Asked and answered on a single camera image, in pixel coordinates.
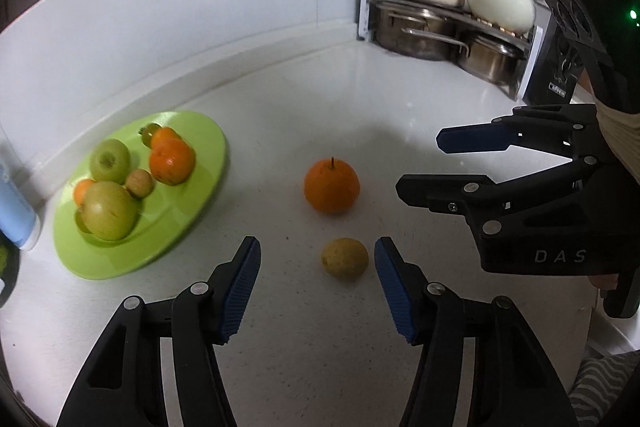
white wall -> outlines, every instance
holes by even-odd
[[[23,180],[155,71],[355,13],[356,0],[42,0],[0,34],[0,157]]]

light blue tube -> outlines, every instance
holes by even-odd
[[[38,216],[0,164],[0,230],[18,248],[24,247],[39,226]]]

green plate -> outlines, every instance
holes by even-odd
[[[172,127],[196,152],[196,166],[181,185],[156,183],[142,201],[140,219],[132,232],[120,241],[103,241],[81,232],[75,222],[73,189],[90,178],[89,156],[69,178],[60,196],[53,222],[53,238],[62,264],[85,279],[110,279],[144,266],[167,250],[193,222],[222,177],[226,140],[220,127],[197,112],[160,112],[131,122],[111,134],[124,142],[131,153],[131,169],[149,168],[150,149],[138,131],[156,122]]]

small orange fruit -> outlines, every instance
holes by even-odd
[[[189,177],[195,165],[195,151],[179,138],[164,140],[153,147],[149,155],[151,175],[165,185],[181,184]]]
[[[174,138],[180,138],[180,136],[171,129],[171,127],[161,127],[160,129],[155,130],[151,136],[151,149],[155,149],[165,140],[171,140]]]
[[[76,184],[76,187],[74,188],[74,201],[76,202],[77,206],[80,206],[82,204],[82,201],[84,201],[84,195],[86,194],[89,187],[91,187],[91,185],[93,185],[94,183],[95,181],[86,178],[84,180],[80,180]]]
[[[306,201],[325,214],[349,210],[359,193],[360,181],[356,172],[342,160],[320,160],[306,173]]]

white bottle cap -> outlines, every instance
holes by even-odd
[[[36,222],[33,223],[33,230],[31,230],[29,237],[27,237],[27,240],[24,242],[24,245],[20,247],[20,250],[29,251],[33,247],[35,247],[36,243],[38,242],[38,238],[40,237],[41,231],[42,231],[42,223],[40,222],[40,217],[38,216],[38,214],[36,214]]]

